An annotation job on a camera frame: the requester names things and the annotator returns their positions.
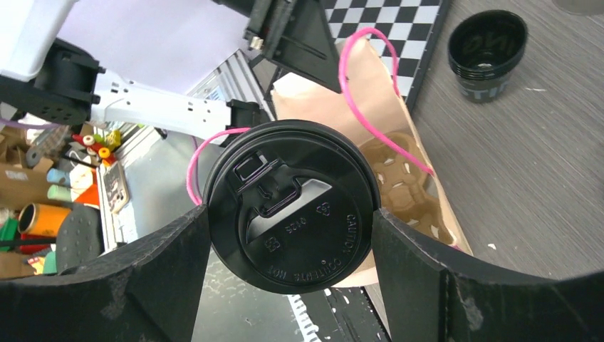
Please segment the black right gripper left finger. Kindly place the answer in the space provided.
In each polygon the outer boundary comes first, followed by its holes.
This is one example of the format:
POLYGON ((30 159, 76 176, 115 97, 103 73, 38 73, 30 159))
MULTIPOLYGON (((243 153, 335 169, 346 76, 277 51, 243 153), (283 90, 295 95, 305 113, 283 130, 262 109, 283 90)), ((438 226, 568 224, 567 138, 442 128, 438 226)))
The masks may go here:
POLYGON ((210 238, 206 207, 54 276, 1 282, 3 341, 190 341, 210 238))

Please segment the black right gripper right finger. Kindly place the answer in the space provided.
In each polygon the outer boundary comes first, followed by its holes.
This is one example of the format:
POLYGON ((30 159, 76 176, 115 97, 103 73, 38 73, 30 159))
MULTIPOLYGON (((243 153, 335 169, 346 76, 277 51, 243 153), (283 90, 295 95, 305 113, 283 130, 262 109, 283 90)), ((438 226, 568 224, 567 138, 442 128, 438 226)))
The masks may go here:
POLYGON ((603 273, 512 271, 373 215, 373 254, 393 341, 601 341, 603 273))

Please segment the paper bag with pink handles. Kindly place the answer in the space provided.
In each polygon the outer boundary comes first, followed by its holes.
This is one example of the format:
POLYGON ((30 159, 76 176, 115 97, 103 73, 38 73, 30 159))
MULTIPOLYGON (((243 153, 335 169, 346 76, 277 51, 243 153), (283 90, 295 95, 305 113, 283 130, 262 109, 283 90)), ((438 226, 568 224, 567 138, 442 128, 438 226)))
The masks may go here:
POLYGON ((347 81, 340 95, 289 76, 273 92, 278 116, 322 123, 343 133, 369 161, 383 207, 428 237, 470 253, 400 96, 400 64, 385 66, 368 42, 370 35, 385 38, 376 28, 362 28, 345 41, 338 74, 347 81))

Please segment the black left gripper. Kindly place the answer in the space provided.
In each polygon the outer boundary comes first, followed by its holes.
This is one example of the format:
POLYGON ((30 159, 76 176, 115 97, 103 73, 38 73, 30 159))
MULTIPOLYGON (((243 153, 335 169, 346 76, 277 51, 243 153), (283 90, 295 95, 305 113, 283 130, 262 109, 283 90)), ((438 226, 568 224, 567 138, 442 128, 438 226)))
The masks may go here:
POLYGON ((244 38, 276 65, 340 93, 339 52, 322 1, 215 0, 247 17, 244 38))

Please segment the single brown cup carrier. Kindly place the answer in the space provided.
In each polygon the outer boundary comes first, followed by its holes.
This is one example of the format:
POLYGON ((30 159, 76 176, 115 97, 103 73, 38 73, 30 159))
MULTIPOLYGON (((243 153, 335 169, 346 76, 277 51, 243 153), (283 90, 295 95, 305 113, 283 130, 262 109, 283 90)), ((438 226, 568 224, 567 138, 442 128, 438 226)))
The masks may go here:
POLYGON ((361 145, 360 151, 377 180, 382 206, 411 228, 453 245, 439 200, 427 191, 429 175, 378 139, 361 145))

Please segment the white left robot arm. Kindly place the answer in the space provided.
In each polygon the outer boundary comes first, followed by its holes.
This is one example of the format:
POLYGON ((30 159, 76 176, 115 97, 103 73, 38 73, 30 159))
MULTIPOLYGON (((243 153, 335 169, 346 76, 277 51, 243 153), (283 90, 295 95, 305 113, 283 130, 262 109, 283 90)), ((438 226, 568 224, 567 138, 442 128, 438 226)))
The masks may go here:
MULTIPOLYGON (((336 93, 339 54, 322 1, 225 1, 268 61, 336 93)), ((203 100, 123 78, 58 37, 73 1, 1 3, 1 102, 58 125, 120 121, 227 146, 255 103, 203 100)))

